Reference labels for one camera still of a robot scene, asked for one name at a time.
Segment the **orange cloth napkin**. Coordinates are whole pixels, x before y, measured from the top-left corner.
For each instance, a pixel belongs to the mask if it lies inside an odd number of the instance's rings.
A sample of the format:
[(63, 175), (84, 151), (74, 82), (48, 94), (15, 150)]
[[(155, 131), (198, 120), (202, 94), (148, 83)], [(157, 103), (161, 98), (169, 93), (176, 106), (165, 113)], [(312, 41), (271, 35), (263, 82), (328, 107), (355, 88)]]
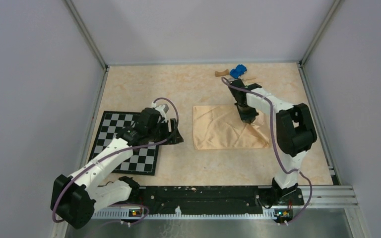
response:
[(269, 148), (269, 120), (260, 112), (242, 122), (234, 105), (194, 106), (193, 143), (197, 150)]

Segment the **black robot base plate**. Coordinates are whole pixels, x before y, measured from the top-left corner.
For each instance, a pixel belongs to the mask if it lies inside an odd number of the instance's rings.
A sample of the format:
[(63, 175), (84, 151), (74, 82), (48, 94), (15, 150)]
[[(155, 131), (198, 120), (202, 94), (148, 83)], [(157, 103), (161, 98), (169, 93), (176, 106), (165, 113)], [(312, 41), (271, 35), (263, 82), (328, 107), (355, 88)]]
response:
[(303, 206), (301, 189), (278, 194), (271, 186), (146, 186), (117, 205), (144, 205), (151, 215), (261, 214), (267, 208)]

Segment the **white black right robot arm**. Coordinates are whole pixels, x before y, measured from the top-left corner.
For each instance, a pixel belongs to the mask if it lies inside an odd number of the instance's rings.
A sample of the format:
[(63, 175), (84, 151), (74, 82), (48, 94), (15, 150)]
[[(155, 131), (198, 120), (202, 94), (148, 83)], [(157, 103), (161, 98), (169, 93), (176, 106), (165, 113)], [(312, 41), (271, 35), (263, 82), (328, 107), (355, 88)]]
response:
[(285, 204), (298, 189), (298, 176), (307, 152), (317, 141), (317, 132), (307, 104), (292, 104), (267, 92), (258, 84), (226, 81), (240, 119), (254, 122), (259, 113), (269, 117), (273, 153), (280, 167), (264, 196), (269, 206)]

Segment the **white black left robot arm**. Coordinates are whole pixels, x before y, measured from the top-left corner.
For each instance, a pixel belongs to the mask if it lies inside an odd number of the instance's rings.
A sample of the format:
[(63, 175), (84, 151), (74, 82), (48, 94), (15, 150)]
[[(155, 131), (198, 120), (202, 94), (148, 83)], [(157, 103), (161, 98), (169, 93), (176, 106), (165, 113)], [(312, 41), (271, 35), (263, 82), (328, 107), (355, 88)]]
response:
[(72, 227), (84, 227), (93, 214), (103, 208), (124, 201), (135, 204), (139, 191), (135, 182), (122, 178), (109, 185), (101, 185), (134, 151), (151, 146), (174, 145), (183, 142), (179, 135), (179, 118), (169, 119), (168, 105), (152, 103), (141, 111), (139, 118), (120, 129), (97, 156), (69, 176), (58, 176), (53, 184), (50, 209), (55, 223), (67, 222)]

